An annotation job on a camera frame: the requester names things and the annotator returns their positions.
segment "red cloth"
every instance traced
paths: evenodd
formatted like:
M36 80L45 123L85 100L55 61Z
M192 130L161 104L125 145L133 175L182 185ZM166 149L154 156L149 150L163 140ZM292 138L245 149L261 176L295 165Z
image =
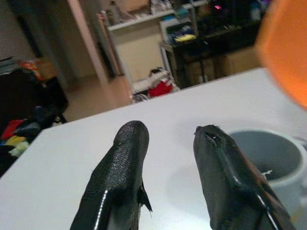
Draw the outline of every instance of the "red cloth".
M2 133L1 140L5 140L14 136L15 129L22 123L23 120L12 120L6 126L4 132Z
M148 93L150 97L157 97L172 92L172 90L172 84L168 84L167 82L165 83L164 81L161 81L154 89L149 89Z

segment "gray cup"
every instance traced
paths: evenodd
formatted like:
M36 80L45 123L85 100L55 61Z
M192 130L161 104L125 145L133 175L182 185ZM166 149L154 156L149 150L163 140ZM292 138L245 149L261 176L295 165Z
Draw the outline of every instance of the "gray cup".
M307 229L307 153L298 140L266 129L228 132L288 210L297 230Z

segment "white table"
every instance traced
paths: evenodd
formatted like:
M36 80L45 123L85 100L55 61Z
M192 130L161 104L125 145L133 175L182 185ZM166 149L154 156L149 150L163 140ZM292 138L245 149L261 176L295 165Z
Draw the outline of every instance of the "white table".
M0 229L68 230L92 170L130 120L150 133L143 179L154 212L142 208L140 230L210 229L192 147L196 126L307 138L307 113L263 69L57 126L0 179Z

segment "orange object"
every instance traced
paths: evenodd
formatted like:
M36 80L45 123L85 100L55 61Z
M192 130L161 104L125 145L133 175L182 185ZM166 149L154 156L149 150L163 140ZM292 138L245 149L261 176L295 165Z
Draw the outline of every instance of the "orange object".
M271 4L256 48L264 66L283 90L307 109L307 1Z
M41 75L38 71L37 65L35 63L35 61L18 61L18 64L20 67L24 68L24 69L29 69L31 70L36 78L40 81L41 80Z

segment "floor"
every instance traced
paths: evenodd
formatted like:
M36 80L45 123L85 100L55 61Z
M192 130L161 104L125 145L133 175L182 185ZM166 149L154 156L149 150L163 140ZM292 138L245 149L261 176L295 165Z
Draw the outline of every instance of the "floor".
M69 107L64 116L68 122L131 104L131 91L125 76L101 85L98 77L79 79L67 90Z

